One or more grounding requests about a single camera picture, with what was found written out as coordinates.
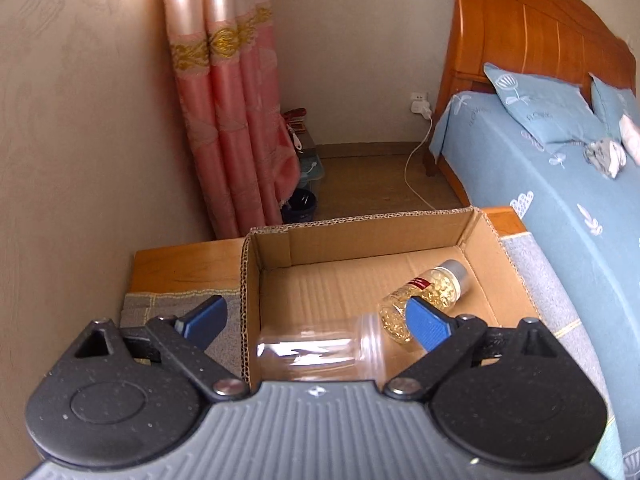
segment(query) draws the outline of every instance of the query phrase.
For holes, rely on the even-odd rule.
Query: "blue bed sheet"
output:
[[[587,330],[616,414],[626,478],[640,478],[640,168],[602,176],[583,147],[545,152],[493,94],[452,98],[430,150],[478,207],[511,204]]]

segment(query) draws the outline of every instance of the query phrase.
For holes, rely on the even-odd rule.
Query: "bed frame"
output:
[[[580,85],[591,77],[636,92],[636,58],[582,0],[456,0],[434,121],[463,90],[495,92],[482,66],[553,76]],[[466,192],[444,157],[425,150],[427,174],[440,170],[465,205]]]

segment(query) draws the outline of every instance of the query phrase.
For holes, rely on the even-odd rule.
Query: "wooden table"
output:
[[[526,231],[511,207],[484,210],[500,236]],[[138,251],[130,292],[186,292],[240,287],[240,255],[244,238]]]

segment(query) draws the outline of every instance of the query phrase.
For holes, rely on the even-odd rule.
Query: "curtain fold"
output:
[[[164,0],[180,104],[217,238],[282,223],[300,165],[280,115],[269,0]]]

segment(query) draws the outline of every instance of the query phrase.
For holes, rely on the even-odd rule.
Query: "white wall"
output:
[[[37,461],[24,404],[134,252],[210,237],[162,0],[0,0],[0,464]]]
[[[316,142],[424,136],[409,96],[436,100],[453,0],[272,1],[282,105],[308,108]],[[640,0],[584,1],[640,49]]]

